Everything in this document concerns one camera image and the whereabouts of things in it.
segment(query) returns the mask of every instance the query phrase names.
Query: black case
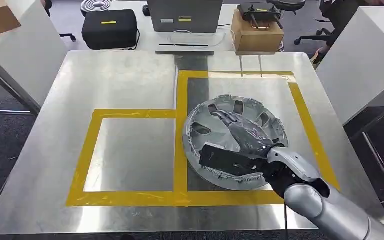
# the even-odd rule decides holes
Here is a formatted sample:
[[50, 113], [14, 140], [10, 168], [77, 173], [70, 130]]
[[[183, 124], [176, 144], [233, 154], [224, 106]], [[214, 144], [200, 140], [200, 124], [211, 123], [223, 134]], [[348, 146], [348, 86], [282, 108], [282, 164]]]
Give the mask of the black case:
[[98, 11], [86, 14], [81, 34], [92, 50], [121, 49], [136, 45], [137, 29], [131, 9]]
[[272, 3], [243, 2], [237, 9], [247, 22], [252, 20], [252, 15], [258, 22], [277, 22], [281, 18], [281, 12]]

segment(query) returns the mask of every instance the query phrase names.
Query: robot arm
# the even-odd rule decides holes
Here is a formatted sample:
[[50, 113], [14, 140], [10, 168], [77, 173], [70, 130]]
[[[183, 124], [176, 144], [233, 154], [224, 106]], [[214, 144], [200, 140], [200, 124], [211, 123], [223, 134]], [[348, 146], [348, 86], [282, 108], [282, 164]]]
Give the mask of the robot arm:
[[337, 240], [383, 240], [384, 225], [326, 183], [302, 156], [273, 144], [263, 130], [241, 115], [216, 111], [238, 142], [240, 152], [205, 145], [200, 164], [238, 176], [262, 172], [273, 190], [297, 214]]

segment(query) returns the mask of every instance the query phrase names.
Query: white desk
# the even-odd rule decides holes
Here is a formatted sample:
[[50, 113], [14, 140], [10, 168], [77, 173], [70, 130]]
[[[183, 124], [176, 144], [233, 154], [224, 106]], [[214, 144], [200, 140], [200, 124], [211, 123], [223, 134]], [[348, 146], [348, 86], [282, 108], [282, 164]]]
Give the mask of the white desk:
[[[113, 1], [109, 10], [132, 9], [137, 19], [140, 40], [137, 50], [145, 51], [234, 51], [231, 26], [221, 26], [216, 33], [169, 33], [155, 32], [151, 17], [144, 16], [142, 6], [146, 1]], [[231, 24], [234, 10], [238, 5], [223, 4], [221, 7], [219, 25]], [[202, 46], [161, 46], [159, 44], [189, 44]]]
[[0, 65], [43, 105], [68, 52], [39, 0], [6, 0], [21, 27], [0, 34]]
[[316, 72], [342, 124], [384, 107], [384, 6], [360, 7]]

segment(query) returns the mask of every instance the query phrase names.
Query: yellow tape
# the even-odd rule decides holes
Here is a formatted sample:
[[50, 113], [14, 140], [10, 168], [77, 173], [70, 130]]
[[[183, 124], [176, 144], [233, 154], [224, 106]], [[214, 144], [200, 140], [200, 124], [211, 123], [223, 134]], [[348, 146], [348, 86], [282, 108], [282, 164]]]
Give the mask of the yellow tape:
[[298, 87], [297, 83], [288, 82], [288, 85], [290, 92], [292, 93], [293, 100], [295, 101], [296, 108], [298, 109], [299, 116], [313, 150], [318, 167], [320, 168], [320, 173], [324, 180], [339, 190], [340, 186], [338, 180], [335, 177], [334, 170], [329, 163], [328, 155], [323, 148], [322, 141], [320, 141], [319, 135], [317, 134], [316, 126], [314, 126], [313, 120], [307, 108], [306, 102], [304, 101], [304, 97], [301, 94], [300, 88]]
[[89, 129], [87, 130], [86, 138], [84, 139], [83, 148], [78, 157], [77, 167], [74, 172], [66, 205], [98, 206], [100, 204], [102, 206], [129, 206], [128, 199], [131, 198], [132, 200], [137, 201], [137, 204], [139, 204], [137, 206], [148, 206], [150, 202], [158, 203], [157, 206], [160, 206], [161, 201], [164, 198], [149, 197], [149, 192], [142, 194], [140, 192], [122, 191], [112, 193], [83, 192], [103, 118], [174, 119], [176, 118], [176, 111], [172, 109], [95, 109], [92, 113], [92, 119], [89, 124]]
[[[188, 191], [188, 160], [182, 142], [183, 124], [188, 114], [188, 79], [208, 79], [214, 74], [233, 75], [280, 75], [293, 76], [292, 72], [260, 71], [180, 71], [177, 80], [176, 110], [172, 109], [96, 109], [92, 114], [89, 129], [74, 173], [67, 206], [242, 206], [282, 204], [283, 199], [274, 191]], [[288, 82], [296, 108], [304, 126], [315, 159], [323, 178], [339, 188], [328, 156], [306, 106], [298, 84]], [[163, 118], [176, 119], [173, 191], [114, 191], [83, 192], [89, 165], [92, 161], [103, 118]]]
[[173, 190], [178, 193], [186, 193], [188, 191], [188, 160], [183, 150], [182, 128], [188, 117], [188, 75], [186, 72], [180, 71], [177, 79]]

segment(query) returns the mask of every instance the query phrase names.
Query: stainless steel tabletop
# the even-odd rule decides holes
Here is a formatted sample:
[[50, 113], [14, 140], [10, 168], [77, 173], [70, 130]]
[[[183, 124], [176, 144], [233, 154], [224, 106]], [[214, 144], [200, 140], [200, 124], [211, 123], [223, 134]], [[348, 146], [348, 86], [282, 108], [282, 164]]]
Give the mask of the stainless steel tabletop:
[[[284, 229], [282, 201], [247, 197], [272, 193], [270, 186], [226, 193], [176, 151], [179, 119], [224, 94], [262, 102], [282, 121], [289, 147], [314, 165], [326, 153], [323, 176], [333, 169], [328, 181], [384, 223], [384, 209], [307, 55], [71, 51], [0, 197], [0, 234]], [[314, 151], [311, 138], [322, 151]], [[164, 199], [182, 188], [195, 198]], [[197, 197], [199, 191], [210, 199]], [[287, 219], [290, 229], [315, 228], [290, 210]]]

